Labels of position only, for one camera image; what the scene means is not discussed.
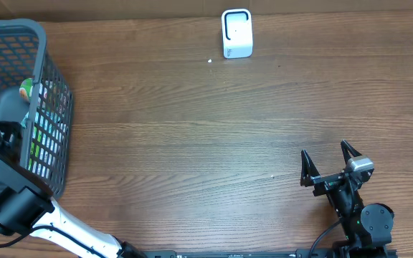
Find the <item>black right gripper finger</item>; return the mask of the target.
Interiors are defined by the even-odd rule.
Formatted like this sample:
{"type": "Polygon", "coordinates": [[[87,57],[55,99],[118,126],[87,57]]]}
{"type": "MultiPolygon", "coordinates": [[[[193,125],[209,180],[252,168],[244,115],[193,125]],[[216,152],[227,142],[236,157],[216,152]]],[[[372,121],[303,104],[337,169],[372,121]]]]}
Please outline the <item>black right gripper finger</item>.
{"type": "Polygon", "coordinates": [[[314,181],[316,178],[320,177],[318,169],[311,160],[306,150],[300,152],[301,155],[301,181],[314,181]]]}
{"type": "Polygon", "coordinates": [[[361,153],[359,153],[351,144],[349,144],[347,140],[341,141],[341,150],[345,163],[348,163],[348,161],[352,158],[361,156],[361,153]]]}

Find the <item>teal wet wipes packet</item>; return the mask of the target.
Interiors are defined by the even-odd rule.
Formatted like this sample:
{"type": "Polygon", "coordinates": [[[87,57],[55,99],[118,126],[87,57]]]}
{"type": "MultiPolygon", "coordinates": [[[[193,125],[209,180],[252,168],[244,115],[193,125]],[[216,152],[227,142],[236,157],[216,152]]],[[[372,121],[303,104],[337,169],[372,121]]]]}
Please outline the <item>teal wet wipes packet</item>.
{"type": "Polygon", "coordinates": [[[20,122],[20,125],[21,125],[23,128],[26,128],[26,127],[27,127],[27,121],[28,121],[28,119],[29,119],[29,113],[26,113],[26,115],[23,117],[22,121],[20,122]]]}

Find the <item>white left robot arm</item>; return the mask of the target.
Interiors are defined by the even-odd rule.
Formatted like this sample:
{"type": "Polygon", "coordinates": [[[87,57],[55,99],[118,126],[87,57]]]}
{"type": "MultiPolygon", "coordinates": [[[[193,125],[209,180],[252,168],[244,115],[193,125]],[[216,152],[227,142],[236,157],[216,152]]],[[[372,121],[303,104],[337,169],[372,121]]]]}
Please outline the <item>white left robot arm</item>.
{"type": "Polygon", "coordinates": [[[65,211],[52,189],[20,166],[22,126],[0,121],[0,234],[51,241],[79,257],[143,257],[143,252],[111,234],[102,233],[65,211]]]}

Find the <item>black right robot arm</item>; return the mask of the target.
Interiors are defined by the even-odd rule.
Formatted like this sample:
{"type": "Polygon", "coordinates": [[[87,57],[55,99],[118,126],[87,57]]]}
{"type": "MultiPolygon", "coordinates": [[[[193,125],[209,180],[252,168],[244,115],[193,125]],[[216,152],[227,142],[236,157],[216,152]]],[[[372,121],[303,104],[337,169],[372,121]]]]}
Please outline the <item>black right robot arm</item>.
{"type": "Polygon", "coordinates": [[[387,250],[392,242],[394,211],[385,204],[365,205],[359,189],[374,172],[374,162],[358,152],[346,140],[341,141],[345,168],[340,173],[322,177],[306,150],[300,152],[300,185],[313,187],[314,196],[326,196],[338,221],[329,226],[300,257],[396,257],[387,250]],[[338,225],[345,240],[334,242],[329,249],[319,249],[321,240],[338,225]]]}

